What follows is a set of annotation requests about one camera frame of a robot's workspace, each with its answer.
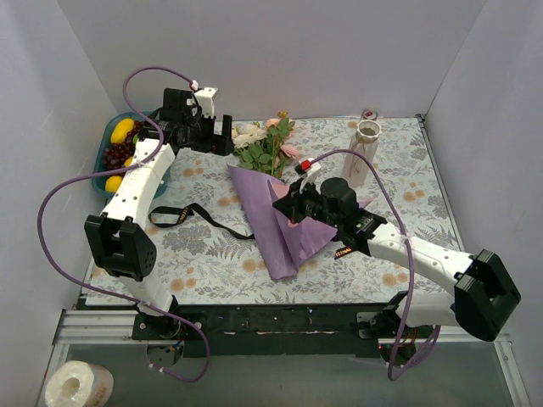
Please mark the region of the artificial flower bouquet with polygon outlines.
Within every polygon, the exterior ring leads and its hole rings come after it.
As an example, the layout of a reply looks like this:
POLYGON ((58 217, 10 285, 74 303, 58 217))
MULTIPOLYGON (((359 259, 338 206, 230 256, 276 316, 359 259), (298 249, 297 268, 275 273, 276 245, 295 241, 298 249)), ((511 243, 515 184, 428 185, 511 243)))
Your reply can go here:
POLYGON ((288 143, 295 126, 285 111, 263 124, 255 121, 233 125, 232 142, 234 154, 239 157, 238 166, 282 179, 285 168, 299 158, 297 148, 288 143))

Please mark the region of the purple pink wrapping paper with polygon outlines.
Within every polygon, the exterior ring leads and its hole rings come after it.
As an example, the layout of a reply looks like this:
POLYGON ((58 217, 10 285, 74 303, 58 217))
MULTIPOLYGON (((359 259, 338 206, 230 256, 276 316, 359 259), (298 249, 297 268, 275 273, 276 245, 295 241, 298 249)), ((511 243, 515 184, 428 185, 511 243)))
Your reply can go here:
POLYGON ((282 181, 241 167, 228 170, 272 280, 296 276, 300 265, 336 236, 335 228, 316 220, 292 224, 272 207, 288 191, 282 181))

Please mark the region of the black ribbon gold lettering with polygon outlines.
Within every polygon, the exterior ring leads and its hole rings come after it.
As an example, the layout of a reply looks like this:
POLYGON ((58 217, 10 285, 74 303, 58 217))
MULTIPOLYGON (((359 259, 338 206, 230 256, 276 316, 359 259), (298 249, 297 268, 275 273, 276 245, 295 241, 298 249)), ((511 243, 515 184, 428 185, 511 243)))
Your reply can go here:
POLYGON ((239 233, 237 231, 234 231, 232 228, 225 226, 217 221, 215 221, 210 213, 203 208, 198 203, 191 203, 183 208, 175 208, 171 206, 158 206, 154 209, 152 209, 148 214, 148 220, 154 225, 157 226, 160 229, 167 229, 172 228, 174 226, 180 226, 183 224, 186 220, 188 220, 190 217, 198 215, 203 220, 205 220, 208 224, 211 226, 222 229, 223 231, 228 232, 232 237, 238 240, 255 240, 255 235, 244 235, 242 233, 239 233), (174 222, 158 222, 155 217, 157 215, 163 215, 163 216, 175 216, 176 220, 174 222))

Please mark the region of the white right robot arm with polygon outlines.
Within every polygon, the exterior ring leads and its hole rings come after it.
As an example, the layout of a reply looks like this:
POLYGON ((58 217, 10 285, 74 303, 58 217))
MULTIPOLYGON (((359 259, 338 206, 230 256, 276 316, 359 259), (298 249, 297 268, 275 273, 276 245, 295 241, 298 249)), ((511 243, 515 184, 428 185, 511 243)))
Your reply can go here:
POLYGON ((521 301, 497 254, 458 252, 407 237, 384 217, 363 209, 355 191, 340 178, 327 179, 320 187, 299 179, 272 206, 292 223, 310 218, 331 226, 347 248, 412 267, 441 287, 439 293, 412 298, 398 294, 389 301, 383 324, 394 337, 418 326, 459 326, 492 342, 521 301))

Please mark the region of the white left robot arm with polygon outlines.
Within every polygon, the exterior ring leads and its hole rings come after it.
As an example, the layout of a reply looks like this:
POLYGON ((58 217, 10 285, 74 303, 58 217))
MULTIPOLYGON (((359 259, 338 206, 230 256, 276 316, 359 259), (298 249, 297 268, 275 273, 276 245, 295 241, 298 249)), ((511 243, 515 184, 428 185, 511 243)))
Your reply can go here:
POLYGON ((151 328, 164 339, 180 331, 181 320, 170 311, 173 295, 154 271, 157 249, 145 226, 176 148, 174 141, 160 142, 157 135, 140 136, 136 168, 126 172, 102 213, 88 216, 84 225, 95 265, 124 284, 139 310, 153 316, 151 328))

